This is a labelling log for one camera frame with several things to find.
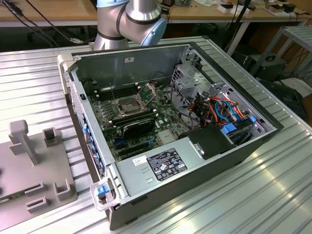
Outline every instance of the table leg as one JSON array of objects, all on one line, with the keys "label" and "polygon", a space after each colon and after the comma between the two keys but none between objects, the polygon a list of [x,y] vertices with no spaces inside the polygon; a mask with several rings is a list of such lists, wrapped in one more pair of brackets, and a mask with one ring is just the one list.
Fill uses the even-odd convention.
[{"label": "table leg", "polygon": [[285,42],[285,44],[282,46],[282,48],[279,49],[279,51],[277,52],[277,56],[279,56],[280,58],[282,57],[282,55],[284,54],[285,50],[288,48],[288,46],[290,45],[290,43],[293,40],[288,38],[287,41]]},{"label": "table leg", "polygon": [[267,58],[267,56],[269,55],[269,53],[271,52],[271,50],[274,48],[274,46],[276,45],[276,43],[278,42],[278,40],[281,38],[282,34],[283,34],[283,30],[284,28],[281,27],[277,34],[275,35],[275,37],[273,38],[273,40],[271,41],[271,43],[268,45],[268,47],[265,49],[264,53],[261,55],[260,59],[258,60],[258,62],[254,65],[254,67],[252,68],[252,70],[250,71],[250,74],[255,76],[255,74],[258,72],[261,64],[263,63],[263,61]]},{"label": "table leg", "polygon": [[229,50],[227,52],[227,54],[229,56],[232,56],[232,54],[234,53],[237,45],[239,44],[239,42],[242,39],[246,29],[248,28],[249,23],[250,22],[247,20],[247,21],[243,22],[242,25],[240,26],[240,28],[239,28],[236,36],[234,37],[234,39],[233,39],[233,41],[232,41],[232,43],[230,45],[230,48],[229,48]]}]

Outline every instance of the side panel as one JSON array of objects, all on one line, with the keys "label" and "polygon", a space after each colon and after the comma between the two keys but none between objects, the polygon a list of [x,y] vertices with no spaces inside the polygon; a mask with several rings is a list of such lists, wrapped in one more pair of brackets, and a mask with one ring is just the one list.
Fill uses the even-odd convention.
[{"label": "side panel", "polygon": [[259,139],[232,154],[207,164],[191,174],[176,179],[172,183],[147,194],[137,201],[118,207],[118,209],[111,210],[109,216],[110,230],[115,230],[136,220],[138,217],[152,211],[171,199],[178,197],[216,175],[238,165],[248,158],[257,148],[269,141],[275,134],[276,132]]}]

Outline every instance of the small white sticker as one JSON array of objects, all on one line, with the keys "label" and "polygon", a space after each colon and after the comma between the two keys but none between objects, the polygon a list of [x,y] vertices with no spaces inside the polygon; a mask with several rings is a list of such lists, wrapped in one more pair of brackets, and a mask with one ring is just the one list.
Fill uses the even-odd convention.
[{"label": "small white sticker", "polygon": [[125,62],[133,62],[134,60],[135,60],[135,57],[125,58]]},{"label": "small white sticker", "polygon": [[138,166],[138,165],[140,165],[140,164],[142,164],[144,162],[147,162],[145,155],[143,155],[141,157],[137,157],[137,158],[133,159],[132,161],[133,161],[135,166]]},{"label": "small white sticker", "polygon": [[5,203],[6,201],[9,201],[9,200],[10,200],[10,199],[7,199],[7,198],[6,198],[6,199],[3,199],[3,200],[0,201],[0,204],[1,204],[1,203]]}]

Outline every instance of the black cable on desk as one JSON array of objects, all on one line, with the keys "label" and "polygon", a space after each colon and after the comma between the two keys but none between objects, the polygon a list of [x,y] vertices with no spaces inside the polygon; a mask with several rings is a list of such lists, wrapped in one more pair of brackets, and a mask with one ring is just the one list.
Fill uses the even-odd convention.
[{"label": "black cable on desk", "polygon": [[49,42],[46,38],[42,37],[39,33],[37,33],[35,30],[33,30],[28,24],[26,24],[24,21],[22,21],[17,14],[6,4],[6,1],[3,1],[4,6],[12,13],[12,15],[17,18],[24,26],[26,26],[30,31],[38,35],[41,39],[46,41],[51,47],[54,47],[54,45]]},{"label": "black cable on desk", "polygon": [[31,24],[33,24],[42,34],[46,35],[57,47],[59,47],[59,45],[57,44],[57,42],[55,40],[53,40],[49,35],[47,35],[44,31],[42,31],[38,25],[36,25],[33,21],[31,21],[30,19],[28,19],[25,15],[23,15],[23,17],[30,22]]},{"label": "black cable on desk", "polygon": [[67,36],[65,36],[59,29],[57,29],[29,0],[25,0],[39,15],[41,15],[42,18],[44,18],[52,28],[54,28],[55,31],[57,31],[59,34],[61,34],[65,39],[72,42]]},{"label": "black cable on desk", "polygon": [[246,9],[247,9],[247,7],[248,7],[248,5],[249,5],[250,2],[251,2],[251,0],[246,0],[246,1],[245,1],[245,4],[244,4],[244,6],[243,6],[243,9],[242,9],[242,11],[240,12],[239,16],[237,17],[234,26],[233,26],[233,25],[230,26],[230,29],[229,29],[230,35],[227,36],[227,37],[225,37],[225,40],[224,40],[223,43],[222,43],[222,47],[221,47],[221,48],[222,48],[223,50],[226,48],[226,46],[227,46],[227,44],[228,44],[228,41],[229,41],[229,38],[231,38],[231,35],[232,35],[232,34],[235,35],[235,34],[236,34],[236,31],[238,31],[238,27],[239,27],[240,20],[241,20],[242,17],[244,16],[244,13],[245,13],[245,11],[246,11]]},{"label": "black cable on desk", "polygon": [[232,26],[232,24],[233,24],[233,22],[234,22],[237,9],[238,9],[238,2],[237,2],[237,5],[236,5],[235,13],[234,13],[234,16],[233,16],[233,18],[232,18],[232,21],[231,21],[231,23],[230,23],[230,26],[229,26],[228,30],[226,31],[226,33],[225,33],[225,35],[224,35],[224,38],[223,38],[223,41],[222,41],[222,48],[223,48],[223,45],[224,45],[224,43],[225,43],[225,39],[227,38],[227,35],[228,35],[228,33],[229,33],[229,30],[231,29],[231,26]]}]

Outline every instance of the aluminum table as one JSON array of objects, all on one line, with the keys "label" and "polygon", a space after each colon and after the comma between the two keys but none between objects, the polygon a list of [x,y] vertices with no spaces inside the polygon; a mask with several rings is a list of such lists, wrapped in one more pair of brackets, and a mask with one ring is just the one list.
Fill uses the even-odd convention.
[{"label": "aluminum table", "polygon": [[[88,193],[92,183],[60,84],[56,56],[89,46],[0,54],[0,142],[8,122],[25,119],[29,134],[63,133],[78,199],[11,227],[6,233],[311,233],[312,128],[211,40],[196,42],[285,128],[243,163],[113,232]],[[203,70],[218,81],[209,67]]]},{"label": "aluminum table", "polygon": [[[288,39],[284,43],[284,45],[280,48],[277,55],[279,57],[282,57],[288,46],[291,42],[298,43],[301,47],[305,48],[306,50],[312,52],[312,27],[306,26],[306,27],[281,27],[271,43],[268,45],[258,62],[255,64],[253,69],[250,71],[252,75],[255,75],[256,72],[259,70],[261,64],[264,62],[266,57],[269,55],[271,50],[274,48],[274,46],[278,43],[280,38],[282,36],[287,36]],[[305,73],[309,68],[312,67],[312,60],[307,63],[307,65],[302,68],[302,70],[299,72],[299,75],[302,75]]]}]

